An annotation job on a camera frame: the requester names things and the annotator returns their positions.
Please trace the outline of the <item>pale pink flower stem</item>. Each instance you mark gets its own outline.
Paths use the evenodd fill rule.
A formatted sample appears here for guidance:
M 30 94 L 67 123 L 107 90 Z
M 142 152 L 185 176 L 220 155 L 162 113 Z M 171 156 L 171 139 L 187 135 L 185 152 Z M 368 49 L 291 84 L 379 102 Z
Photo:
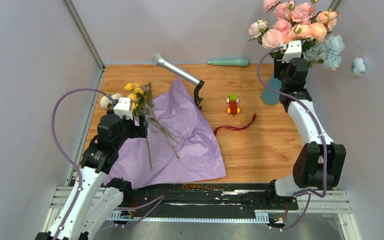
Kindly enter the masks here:
M 252 40 L 257 42 L 265 49 L 280 50 L 285 44 L 283 34 L 274 28 L 269 28 L 269 23 L 265 19 L 257 20 L 249 26 L 248 34 Z

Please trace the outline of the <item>purple pink wrapping paper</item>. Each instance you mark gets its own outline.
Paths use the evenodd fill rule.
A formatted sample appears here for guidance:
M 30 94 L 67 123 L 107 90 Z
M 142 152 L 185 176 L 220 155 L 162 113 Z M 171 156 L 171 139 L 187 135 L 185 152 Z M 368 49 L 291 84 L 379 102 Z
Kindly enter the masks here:
M 213 129 L 196 107 L 181 79 L 154 100 L 154 114 L 175 139 L 150 124 L 147 138 L 129 138 L 119 150 L 106 184 L 113 178 L 131 182 L 133 188 L 163 183 L 188 183 L 227 175 Z

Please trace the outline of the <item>peach orange flower stem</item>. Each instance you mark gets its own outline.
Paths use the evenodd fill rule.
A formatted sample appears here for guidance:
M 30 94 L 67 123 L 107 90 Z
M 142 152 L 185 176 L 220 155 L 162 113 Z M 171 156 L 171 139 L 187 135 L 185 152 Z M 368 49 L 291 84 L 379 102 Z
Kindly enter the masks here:
M 309 25 L 312 38 L 318 43 L 323 42 L 325 37 L 337 25 L 337 17 L 338 13 L 331 9 L 319 12 Z

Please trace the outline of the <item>dark red printed ribbon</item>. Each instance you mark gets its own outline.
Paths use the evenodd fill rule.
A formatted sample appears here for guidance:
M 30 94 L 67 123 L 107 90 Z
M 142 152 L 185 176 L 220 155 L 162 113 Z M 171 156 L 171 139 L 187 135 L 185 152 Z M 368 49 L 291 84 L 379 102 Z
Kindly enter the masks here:
M 257 118 L 257 114 L 254 113 L 253 116 L 252 116 L 251 121 L 248 124 L 246 124 L 245 126 L 243 126 L 243 127 L 231 126 L 231 125 L 221 125 L 221 126 L 218 126 L 218 127 L 216 127 L 214 129 L 213 134 L 216 136 L 218 131 L 221 130 L 221 129 L 227 129 L 227 130 L 231 130 L 231 131 L 242 131 L 242 130 L 248 129 L 255 122 L 256 118 Z

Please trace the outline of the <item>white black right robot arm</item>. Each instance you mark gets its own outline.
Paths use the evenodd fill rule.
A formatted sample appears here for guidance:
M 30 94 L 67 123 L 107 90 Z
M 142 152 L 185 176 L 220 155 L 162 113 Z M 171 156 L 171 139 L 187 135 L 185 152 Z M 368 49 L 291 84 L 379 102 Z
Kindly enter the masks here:
M 278 209 L 305 194 L 325 197 L 328 189 L 339 183 L 347 152 L 344 145 L 336 144 L 326 133 L 315 113 L 313 99 L 305 88 L 310 62 L 303 58 L 273 61 L 274 77 L 281 82 L 279 101 L 303 142 L 292 173 L 269 184 L 266 204 Z

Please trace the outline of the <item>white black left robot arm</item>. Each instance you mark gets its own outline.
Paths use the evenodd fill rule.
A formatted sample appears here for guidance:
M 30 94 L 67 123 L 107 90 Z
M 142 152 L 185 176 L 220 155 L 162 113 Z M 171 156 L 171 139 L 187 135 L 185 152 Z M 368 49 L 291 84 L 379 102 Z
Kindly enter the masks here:
M 138 125 L 126 113 L 108 110 L 100 118 L 97 135 L 84 151 L 78 178 L 72 191 L 48 231 L 39 232 L 37 240 L 91 240 L 111 212 L 118 206 L 129 206 L 133 201 L 132 184 L 122 178 L 113 178 L 105 185 L 103 195 L 93 199 L 119 159 L 119 150 L 127 139 L 146 138 L 148 122 L 144 113 L 138 116 Z

